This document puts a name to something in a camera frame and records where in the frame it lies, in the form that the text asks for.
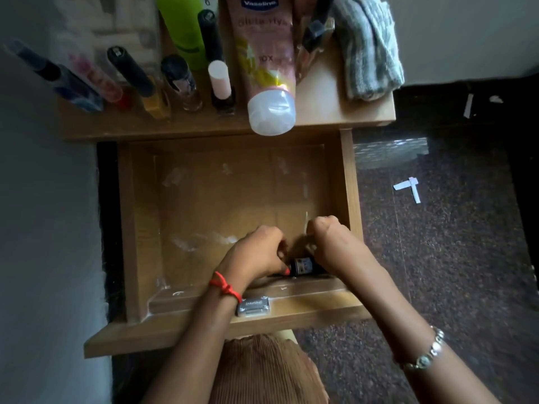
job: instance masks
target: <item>open drawer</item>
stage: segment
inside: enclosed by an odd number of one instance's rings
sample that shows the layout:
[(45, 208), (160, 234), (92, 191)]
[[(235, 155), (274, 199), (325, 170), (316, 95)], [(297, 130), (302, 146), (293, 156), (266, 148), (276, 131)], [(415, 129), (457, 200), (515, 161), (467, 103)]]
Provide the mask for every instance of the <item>open drawer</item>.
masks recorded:
[[(124, 143), (118, 171), (126, 312), (86, 357), (172, 346), (226, 251), (258, 225), (280, 227), (292, 256), (317, 215), (362, 237), (351, 130)], [(261, 295), (271, 313), (234, 317), (228, 337), (369, 316), (331, 276), (263, 278), (244, 297)]]

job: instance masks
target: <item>person's left hand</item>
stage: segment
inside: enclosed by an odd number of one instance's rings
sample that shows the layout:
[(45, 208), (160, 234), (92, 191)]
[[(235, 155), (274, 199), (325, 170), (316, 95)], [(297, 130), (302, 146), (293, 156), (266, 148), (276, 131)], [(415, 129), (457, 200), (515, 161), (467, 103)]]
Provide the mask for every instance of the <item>person's left hand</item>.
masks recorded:
[(285, 252), (286, 238), (282, 231), (262, 225), (230, 248), (217, 271), (236, 292), (243, 293), (257, 278), (284, 273), (288, 268), (282, 261)]

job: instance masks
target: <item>hand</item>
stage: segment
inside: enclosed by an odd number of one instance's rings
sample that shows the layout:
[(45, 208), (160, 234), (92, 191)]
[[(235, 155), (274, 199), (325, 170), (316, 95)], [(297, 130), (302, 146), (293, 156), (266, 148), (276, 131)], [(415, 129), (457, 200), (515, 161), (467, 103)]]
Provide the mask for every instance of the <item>hand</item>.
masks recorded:
[(284, 273), (286, 239), (277, 227), (262, 225), (236, 242), (226, 253), (217, 270), (236, 292), (243, 293), (249, 284), (264, 276)]
[(376, 286), (387, 271), (374, 255), (337, 217), (316, 217), (307, 223), (307, 235), (314, 238), (314, 258), (331, 274), (349, 282), (358, 278), (367, 286)]

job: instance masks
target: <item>green bottle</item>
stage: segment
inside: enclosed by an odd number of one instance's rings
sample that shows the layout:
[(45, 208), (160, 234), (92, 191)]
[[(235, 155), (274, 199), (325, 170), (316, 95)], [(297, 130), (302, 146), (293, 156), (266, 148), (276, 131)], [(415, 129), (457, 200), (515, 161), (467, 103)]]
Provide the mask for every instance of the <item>green bottle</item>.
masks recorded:
[(155, 0), (165, 20), (172, 42), (191, 70), (208, 66), (202, 34), (198, 26), (198, 13), (210, 8), (217, 10), (217, 0)]

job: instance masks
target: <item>tile grout line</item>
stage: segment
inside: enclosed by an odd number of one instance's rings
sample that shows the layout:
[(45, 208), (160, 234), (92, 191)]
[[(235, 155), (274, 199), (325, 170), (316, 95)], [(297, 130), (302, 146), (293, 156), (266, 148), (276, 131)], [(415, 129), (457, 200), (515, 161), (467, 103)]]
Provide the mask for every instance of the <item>tile grout line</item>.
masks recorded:
[[(389, 175), (389, 184), (391, 184), (392, 183), (391, 171), (387, 170), (387, 174)], [(393, 210), (395, 211), (395, 220), (397, 221), (397, 232), (399, 233), (399, 246), (401, 247), (401, 256), (403, 259), (404, 277), (406, 280), (406, 292), (408, 293), (408, 301), (412, 303), (412, 295), (410, 294), (410, 286), (408, 285), (408, 271), (406, 269), (406, 261), (404, 260), (403, 241), (401, 238), (401, 226), (399, 225), (399, 216), (397, 215), (397, 205), (395, 203), (395, 192), (393, 190), (393, 186), (391, 187), (391, 198), (393, 198)]]

